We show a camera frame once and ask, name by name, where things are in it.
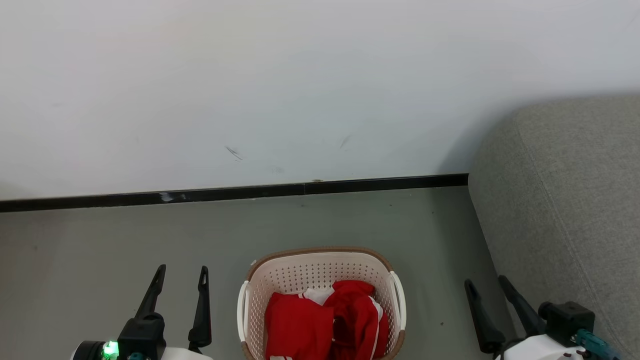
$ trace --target white stripe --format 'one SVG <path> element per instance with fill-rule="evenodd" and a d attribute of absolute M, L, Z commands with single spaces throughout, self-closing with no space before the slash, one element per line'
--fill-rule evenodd
<path fill-rule="evenodd" d="M 378 312 L 378 321 L 376 322 L 376 341 L 373 342 L 373 350 L 371 351 L 371 357 L 369 358 L 369 360 L 372 360 L 373 355 L 376 353 L 376 347 L 378 347 L 378 333 L 380 332 L 380 320 L 382 320 L 382 307 L 380 306 L 379 303 L 373 300 L 372 297 L 369 297 L 369 299 L 371 299 L 373 306 L 376 308 L 376 311 Z"/>

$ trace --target black baseboard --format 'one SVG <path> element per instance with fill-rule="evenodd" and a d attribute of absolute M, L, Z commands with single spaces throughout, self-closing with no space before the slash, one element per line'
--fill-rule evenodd
<path fill-rule="evenodd" d="M 119 193 L 113 195 L 58 197 L 52 199 L 6 200 L 0 201 L 0 213 L 72 208 L 107 208 L 110 206 L 177 204 L 180 202 L 254 199 L 257 197 L 312 195 L 321 193 L 369 192 L 375 190 L 466 186 L 467 177 L 468 174 L 390 177 L 384 179 L 245 186 L 241 188 L 180 190 L 150 193 Z"/>

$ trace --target red clothing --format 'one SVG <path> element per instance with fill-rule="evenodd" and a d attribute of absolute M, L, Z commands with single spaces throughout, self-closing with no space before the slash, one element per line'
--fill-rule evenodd
<path fill-rule="evenodd" d="M 268 333 L 266 359 L 326 360 L 333 335 L 333 309 L 297 295 L 274 293 L 264 324 Z"/>
<path fill-rule="evenodd" d="M 267 305 L 266 359 L 371 360 L 385 355 L 387 315 L 362 281 L 338 281 L 324 304 L 274 293 Z"/>

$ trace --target teal connector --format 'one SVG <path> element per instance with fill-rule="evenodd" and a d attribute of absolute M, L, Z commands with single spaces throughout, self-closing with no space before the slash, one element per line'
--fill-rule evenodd
<path fill-rule="evenodd" d="M 598 336 L 591 334 L 585 329 L 578 330 L 578 333 L 575 335 L 575 343 L 602 359 L 622 360 L 616 349 L 609 346 L 609 344 L 607 344 L 603 339 L 600 339 Z"/>
<path fill-rule="evenodd" d="M 134 352 L 129 356 L 129 360 L 145 360 L 145 356 L 139 352 Z"/>

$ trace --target basket handle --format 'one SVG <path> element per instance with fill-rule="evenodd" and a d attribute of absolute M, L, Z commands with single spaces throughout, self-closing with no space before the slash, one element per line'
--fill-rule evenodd
<path fill-rule="evenodd" d="M 247 319 L 245 318 L 245 315 L 249 310 L 249 297 L 246 294 L 248 287 L 249 281 L 245 280 L 240 287 L 240 294 L 238 295 L 236 320 L 238 324 L 238 337 L 240 337 L 241 343 L 246 341 Z"/>
<path fill-rule="evenodd" d="M 406 327 L 406 299 L 404 298 L 404 289 L 398 275 L 396 275 L 394 271 L 390 271 L 389 273 L 396 287 L 396 295 L 398 296 L 398 303 L 400 305 L 400 330 L 404 330 Z"/>

